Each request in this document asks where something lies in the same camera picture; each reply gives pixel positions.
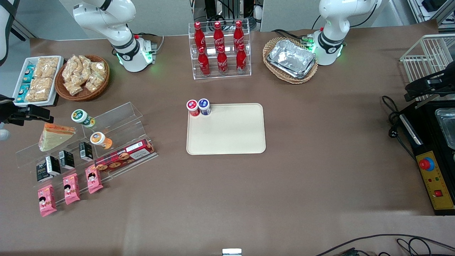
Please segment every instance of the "white robotic arm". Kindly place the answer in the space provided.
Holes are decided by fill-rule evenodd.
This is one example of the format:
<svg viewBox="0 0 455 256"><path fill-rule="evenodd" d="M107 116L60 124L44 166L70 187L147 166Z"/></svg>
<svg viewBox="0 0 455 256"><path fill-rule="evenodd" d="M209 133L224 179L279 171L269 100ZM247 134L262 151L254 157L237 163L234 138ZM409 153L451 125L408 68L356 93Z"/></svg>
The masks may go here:
<svg viewBox="0 0 455 256"><path fill-rule="evenodd" d="M134 37L126 25L136 16L136 8L130 0L86 0L74 6L73 15L81 27L109 40L128 71L138 72L152 63L151 42Z"/></svg>
<svg viewBox="0 0 455 256"><path fill-rule="evenodd" d="M313 34L313 49L318 64L325 66L335 62L349 32L348 17L369 13L381 2L382 0L321 0L319 12L326 19L326 24L322 31Z"/></svg>

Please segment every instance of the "yellow control panel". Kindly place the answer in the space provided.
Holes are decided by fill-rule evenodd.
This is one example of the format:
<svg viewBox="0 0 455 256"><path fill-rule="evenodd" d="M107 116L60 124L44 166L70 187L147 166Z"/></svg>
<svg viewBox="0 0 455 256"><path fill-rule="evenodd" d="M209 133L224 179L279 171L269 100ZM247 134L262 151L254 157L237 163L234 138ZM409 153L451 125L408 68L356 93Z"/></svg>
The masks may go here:
<svg viewBox="0 0 455 256"><path fill-rule="evenodd" d="M435 210L454 209L454 203L442 178L433 151L415 157Z"/></svg>

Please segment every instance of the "white tray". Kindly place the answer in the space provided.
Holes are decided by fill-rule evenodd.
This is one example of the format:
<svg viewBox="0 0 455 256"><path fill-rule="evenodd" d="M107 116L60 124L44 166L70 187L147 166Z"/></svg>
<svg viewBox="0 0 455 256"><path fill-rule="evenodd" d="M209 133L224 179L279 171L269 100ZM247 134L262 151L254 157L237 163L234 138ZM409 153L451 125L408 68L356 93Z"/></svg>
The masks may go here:
<svg viewBox="0 0 455 256"><path fill-rule="evenodd" d="M58 64L57 64L57 68L56 68L56 72L55 72L54 78L52 80L51 91L49 93L49 96L47 97L47 101L17 103L16 102L17 95L19 94L19 89L20 89L20 86L22 85L22 79L24 78L24 73L25 73L25 70L26 70L27 66L29 64L35 64L36 65L38 63L38 59L41 58L41 57L57 57L57 58L59 58L59 61L58 61ZM13 101L13 103L16 106L19 106L19 107L25 107L28 104L33 104L33 105L36 105L36 106L49 106L49 105L54 104L54 100L55 100L56 94L57 94L57 92L55 90L55 79L56 79L58 71L60 70L60 68L62 66L63 66L63 57L62 56L52 55L52 56L40 56L40 57L26 58L25 61L24 61L24 65L22 66L22 70L20 71L19 78L17 79L16 88L14 89L14 93L13 93L14 101Z"/></svg>
<svg viewBox="0 0 455 256"><path fill-rule="evenodd" d="M188 114L188 154L260 154L265 151L261 104L214 104L210 108L212 112L208 116Z"/></svg>

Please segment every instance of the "pink snack package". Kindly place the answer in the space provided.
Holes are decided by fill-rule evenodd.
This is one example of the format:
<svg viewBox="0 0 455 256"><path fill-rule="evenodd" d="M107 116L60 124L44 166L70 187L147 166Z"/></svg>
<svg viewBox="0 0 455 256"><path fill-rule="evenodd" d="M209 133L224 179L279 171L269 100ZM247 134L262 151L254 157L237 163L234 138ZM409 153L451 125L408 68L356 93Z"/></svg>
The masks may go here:
<svg viewBox="0 0 455 256"><path fill-rule="evenodd" d="M81 200L79 197L79 184L77 174L71 174L63 178L63 188L65 189L65 202L69 205L72 202Z"/></svg>
<svg viewBox="0 0 455 256"><path fill-rule="evenodd" d="M54 188L52 185L38 190L38 199L40 201L40 213L45 217L57 211L56 200L54 198Z"/></svg>
<svg viewBox="0 0 455 256"><path fill-rule="evenodd" d="M86 169L86 177L88 192L90 194L100 190L103 187L101 184L100 171L96 169L95 165L92 165Z"/></svg>

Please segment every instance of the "red-labeled bottle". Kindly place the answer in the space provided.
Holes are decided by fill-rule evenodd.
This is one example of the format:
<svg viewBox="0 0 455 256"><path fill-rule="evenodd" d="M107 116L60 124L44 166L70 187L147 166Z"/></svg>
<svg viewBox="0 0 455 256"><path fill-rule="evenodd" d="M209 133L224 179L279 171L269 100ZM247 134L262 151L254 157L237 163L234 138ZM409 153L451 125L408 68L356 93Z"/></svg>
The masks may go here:
<svg viewBox="0 0 455 256"><path fill-rule="evenodd" d="M224 34L223 31L221 31L221 23L219 21L215 22L215 33L213 34L213 40L215 41L215 49L217 52L219 46L223 46L224 49Z"/></svg>
<svg viewBox="0 0 455 256"><path fill-rule="evenodd" d="M234 52L238 51L238 45L243 44L243 30L242 30L242 21L238 20L235 22L235 31L234 31Z"/></svg>
<svg viewBox="0 0 455 256"><path fill-rule="evenodd" d="M221 76L227 75L228 71L228 57L226 53L224 53L224 45L218 46L218 71L220 72Z"/></svg>
<svg viewBox="0 0 455 256"><path fill-rule="evenodd" d="M201 30L201 23L199 21L194 23L194 29L196 30L196 32L194 32L194 41L196 43L196 48L199 50L199 48L203 47L205 51L207 48L205 45L205 35Z"/></svg>
<svg viewBox="0 0 455 256"><path fill-rule="evenodd" d="M207 55L205 55L204 47L200 47L198 51L199 57L197 58L197 60L199 61L199 67L201 68L202 76L203 77L210 76L210 66L208 64Z"/></svg>
<svg viewBox="0 0 455 256"><path fill-rule="evenodd" d="M238 45L237 52L237 73L244 74L247 71L247 54L245 53L245 45Z"/></svg>

